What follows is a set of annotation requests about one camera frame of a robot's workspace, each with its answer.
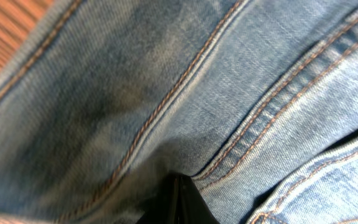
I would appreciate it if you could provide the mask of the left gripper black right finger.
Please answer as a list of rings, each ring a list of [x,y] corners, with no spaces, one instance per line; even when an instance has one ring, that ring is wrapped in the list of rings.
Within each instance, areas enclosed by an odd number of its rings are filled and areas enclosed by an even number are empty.
[[[178,177],[178,222],[180,224],[218,224],[192,179]]]

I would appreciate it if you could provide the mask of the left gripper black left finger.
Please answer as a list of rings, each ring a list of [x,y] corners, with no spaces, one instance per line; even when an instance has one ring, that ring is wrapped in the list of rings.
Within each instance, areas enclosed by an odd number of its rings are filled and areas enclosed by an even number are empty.
[[[144,215],[138,220],[137,224],[177,223],[178,188],[178,176],[167,176],[161,185],[154,205],[144,213]]]

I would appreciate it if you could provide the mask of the light blue denim jeans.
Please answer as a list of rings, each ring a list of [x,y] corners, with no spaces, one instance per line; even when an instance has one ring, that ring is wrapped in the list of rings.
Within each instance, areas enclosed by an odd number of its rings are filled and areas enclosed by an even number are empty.
[[[0,72],[0,223],[358,223],[358,0],[55,1]]]

